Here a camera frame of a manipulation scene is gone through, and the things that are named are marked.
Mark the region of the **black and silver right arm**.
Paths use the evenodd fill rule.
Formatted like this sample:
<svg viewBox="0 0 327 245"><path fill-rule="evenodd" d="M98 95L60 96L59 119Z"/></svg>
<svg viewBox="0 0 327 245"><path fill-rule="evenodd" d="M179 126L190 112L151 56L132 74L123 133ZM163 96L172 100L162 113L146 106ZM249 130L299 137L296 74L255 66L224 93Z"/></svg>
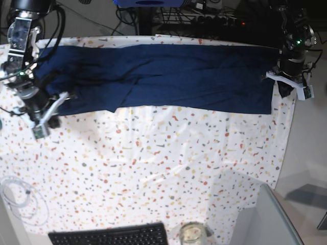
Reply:
<svg viewBox="0 0 327 245"><path fill-rule="evenodd" d="M56 52L65 28L65 11L56 1L12 1L11 8L17 16L8 30L10 48L7 61L1 65L1 80L7 80L7 87L24 102L21 115L28 115L32 129L44 132L68 94L50 96L45 90L45 80L38 80L34 69ZM37 36L42 32L37 22L52 11L57 13L54 33L58 37L54 47L44 56L37 46Z"/></svg>

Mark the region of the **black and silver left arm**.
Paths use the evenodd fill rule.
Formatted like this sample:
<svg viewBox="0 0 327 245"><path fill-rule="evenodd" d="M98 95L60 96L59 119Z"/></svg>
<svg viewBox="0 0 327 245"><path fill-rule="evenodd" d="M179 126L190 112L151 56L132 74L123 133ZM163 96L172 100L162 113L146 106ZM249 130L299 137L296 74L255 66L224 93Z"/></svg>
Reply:
<svg viewBox="0 0 327 245"><path fill-rule="evenodd" d="M268 1L274 13L281 16L283 47L281 57L266 77L278 82L279 93L287 97L295 90L301 101L314 97L310 84L317 62L307 62L307 52L313 51L317 38L309 24L305 10L297 1Z"/></svg>

